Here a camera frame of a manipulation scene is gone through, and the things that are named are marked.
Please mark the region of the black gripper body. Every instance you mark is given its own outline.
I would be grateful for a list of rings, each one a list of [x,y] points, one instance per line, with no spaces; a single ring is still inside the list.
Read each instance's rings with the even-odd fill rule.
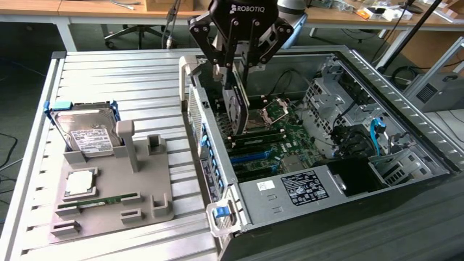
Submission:
[[[278,1],[212,1],[210,15],[218,26],[228,26],[234,20],[239,24],[259,21],[271,25],[279,16]]]

